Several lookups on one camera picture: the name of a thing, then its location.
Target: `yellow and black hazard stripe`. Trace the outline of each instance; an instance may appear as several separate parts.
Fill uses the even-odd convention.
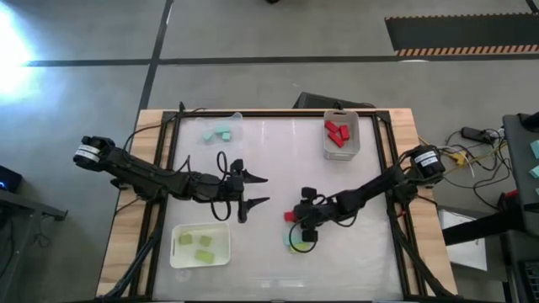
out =
[[[444,47],[397,50],[397,56],[450,56],[539,53],[539,45]]]
[[[393,16],[385,17],[386,21],[391,19],[422,19],[422,18],[465,18],[465,17],[494,17],[494,16],[539,16],[537,13],[469,13],[455,15],[430,15],[430,16]]]
[[[539,52],[539,14],[485,13],[385,18],[397,56]]]

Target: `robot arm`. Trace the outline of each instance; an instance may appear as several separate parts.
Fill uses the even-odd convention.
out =
[[[401,163],[407,157],[411,158],[411,166],[401,169]],[[323,197],[316,189],[303,188],[302,201],[292,212],[285,213],[285,219],[301,222],[304,242],[316,242],[316,227],[324,222],[355,218],[368,200],[387,191],[391,191],[396,201],[408,204],[417,195],[417,186],[438,183],[443,179],[445,170],[434,146],[417,146],[406,151],[398,163],[358,189],[343,190]]]
[[[84,169],[112,174],[117,177],[111,181],[112,184],[118,186],[119,182],[128,183],[144,200],[162,199],[166,194],[171,194],[176,199],[192,199],[198,203],[236,201],[240,223],[247,220],[251,208],[269,199],[243,200],[245,183],[268,180],[253,176],[243,169],[241,159],[231,164],[229,172],[223,172],[223,178],[208,173],[174,172],[128,154],[116,147],[109,138],[84,136],[73,161]]]

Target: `clear plastic container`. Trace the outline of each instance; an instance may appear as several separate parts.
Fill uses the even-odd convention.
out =
[[[243,139],[243,117],[240,113],[234,113],[226,118],[196,118],[195,122],[197,123],[197,128],[200,128],[197,142],[201,145],[236,144]],[[228,129],[228,131],[221,132],[223,128]],[[230,134],[230,137],[223,138],[224,133]]]
[[[189,236],[191,243],[182,244],[181,236]],[[201,238],[210,238],[202,244]],[[202,266],[225,265],[230,262],[230,228],[226,222],[205,224],[180,224],[172,230],[170,246],[170,266],[173,268],[196,268]],[[205,263],[195,257],[203,250],[214,255],[212,263]]]
[[[323,115],[323,123],[333,122],[337,127],[347,125],[350,139],[339,148],[328,138],[329,130],[323,127],[323,155],[329,160],[350,161],[360,151],[360,126],[357,113],[346,110],[328,110]]]

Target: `green block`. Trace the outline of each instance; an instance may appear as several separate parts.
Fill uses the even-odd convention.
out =
[[[294,243],[294,246],[297,243],[302,243],[302,242],[303,242],[302,235],[298,233],[292,233],[292,243]],[[283,243],[285,243],[285,246],[290,246],[290,238],[288,237],[288,231],[283,234]]]
[[[211,252],[203,251],[201,249],[197,249],[195,252],[195,259],[204,262],[206,264],[213,264],[213,261],[215,260],[216,255],[214,255]]]
[[[222,134],[230,132],[230,127],[228,125],[221,125],[216,127],[216,134]]]
[[[294,243],[294,247],[302,251],[306,251],[307,249],[311,248],[311,245],[312,245],[311,243],[305,243],[305,242]],[[292,246],[290,246],[290,252],[298,253],[297,251],[294,250],[294,248],[292,248]]]
[[[533,150],[533,154],[536,156],[536,159],[539,159],[539,140],[533,141],[530,146]]]
[[[179,236],[179,245],[189,245],[193,243],[193,236],[190,234],[183,234]]]
[[[213,133],[211,131],[205,131],[204,133],[202,133],[202,139],[204,139],[204,141],[206,142],[211,140],[212,137],[213,137]]]
[[[533,176],[533,178],[539,178],[539,166],[534,167],[530,174]]]
[[[209,236],[202,236],[199,240],[200,245],[209,247],[211,244],[211,238]]]
[[[230,133],[222,133],[221,138],[222,138],[224,141],[230,141]]]

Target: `white cable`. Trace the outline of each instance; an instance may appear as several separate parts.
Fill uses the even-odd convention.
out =
[[[468,165],[470,166],[470,170],[472,170],[472,178],[475,178],[475,172],[473,171],[473,166],[472,166],[472,163],[470,162],[470,159],[468,159],[468,157],[466,157],[466,154],[462,151],[459,151],[457,150],[455,147],[453,146],[437,146],[436,148],[438,149],[442,149],[442,148],[448,148],[448,149],[451,149],[455,152],[459,152],[463,157],[464,159],[466,160],[466,162],[468,162]]]

